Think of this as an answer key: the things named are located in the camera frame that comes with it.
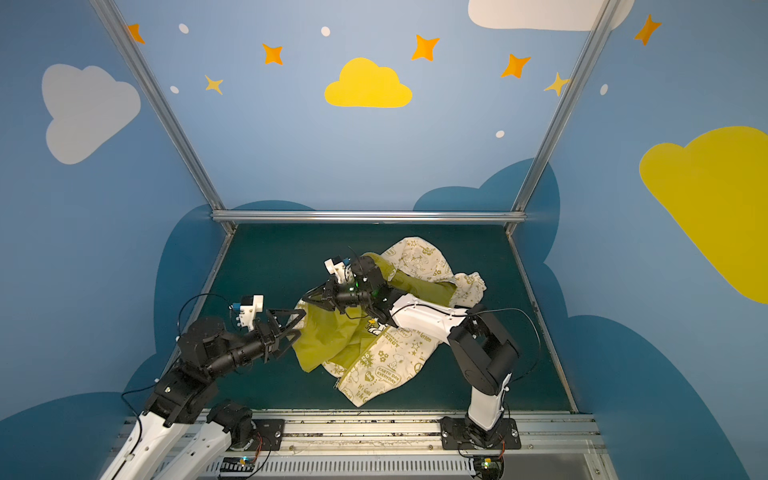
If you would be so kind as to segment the green and cream printed jacket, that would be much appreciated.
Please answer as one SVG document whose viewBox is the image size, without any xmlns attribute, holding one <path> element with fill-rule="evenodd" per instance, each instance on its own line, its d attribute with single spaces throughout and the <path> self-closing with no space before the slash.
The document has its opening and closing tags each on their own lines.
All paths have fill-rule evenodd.
<svg viewBox="0 0 768 480">
<path fill-rule="evenodd" d="M 442 307 L 473 307 L 486 290 L 479 273 L 453 272 L 441 251 L 420 237 L 406 237 L 370 256 L 395 287 Z M 415 377 L 440 345 L 425 333 L 379 323 L 359 307 L 345 313 L 304 301 L 297 307 L 306 312 L 293 346 L 301 369 L 325 368 L 357 407 Z"/>
</svg>

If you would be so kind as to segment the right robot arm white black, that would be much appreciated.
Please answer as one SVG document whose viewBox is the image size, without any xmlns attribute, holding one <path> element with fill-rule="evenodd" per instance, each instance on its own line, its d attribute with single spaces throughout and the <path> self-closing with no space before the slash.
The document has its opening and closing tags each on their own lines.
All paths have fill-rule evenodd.
<svg viewBox="0 0 768 480">
<path fill-rule="evenodd" d="M 494 310 L 479 303 L 450 307 L 428 300 L 395 274 L 385 274 L 383 263 L 371 255 L 334 257 L 325 266 L 328 279 L 302 296 L 305 304 L 341 315 L 358 309 L 365 319 L 395 333 L 422 334 L 450 347 L 471 398 L 464 419 L 442 420 L 444 447 L 520 447 L 504 400 L 522 352 Z"/>
</svg>

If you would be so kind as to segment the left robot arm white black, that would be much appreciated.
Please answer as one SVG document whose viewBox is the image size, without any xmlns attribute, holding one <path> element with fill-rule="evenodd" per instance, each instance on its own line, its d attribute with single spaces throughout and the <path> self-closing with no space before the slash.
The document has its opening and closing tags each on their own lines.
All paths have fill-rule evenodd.
<svg viewBox="0 0 768 480">
<path fill-rule="evenodd" d="M 229 449 L 260 472 L 281 447 L 283 421 L 256 421 L 250 408 L 211 403 L 217 382 L 257 361 L 281 358 L 301 333 L 303 309 L 268 309 L 256 295 L 232 307 L 245 327 L 234 333 L 217 317 L 194 321 L 177 339 L 179 356 L 150 388 L 128 439 L 105 479 L 196 479 Z"/>
</svg>

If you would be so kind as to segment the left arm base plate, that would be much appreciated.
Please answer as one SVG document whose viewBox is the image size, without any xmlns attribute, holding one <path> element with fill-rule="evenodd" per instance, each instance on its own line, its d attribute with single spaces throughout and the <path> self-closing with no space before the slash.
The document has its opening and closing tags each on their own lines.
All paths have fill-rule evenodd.
<svg viewBox="0 0 768 480">
<path fill-rule="evenodd" d="M 252 419 L 241 451 L 254 455 L 256 452 L 279 450 L 284 436 L 284 419 Z"/>
</svg>

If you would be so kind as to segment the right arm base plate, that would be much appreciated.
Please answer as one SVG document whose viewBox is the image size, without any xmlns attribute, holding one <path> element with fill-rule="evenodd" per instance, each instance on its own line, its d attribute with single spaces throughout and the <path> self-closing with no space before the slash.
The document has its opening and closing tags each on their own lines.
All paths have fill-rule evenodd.
<svg viewBox="0 0 768 480">
<path fill-rule="evenodd" d="M 503 417 L 489 430 L 468 417 L 440 419 L 440 439 L 444 450 L 520 450 L 522 442 L 514 419 Z"/>
</svg>

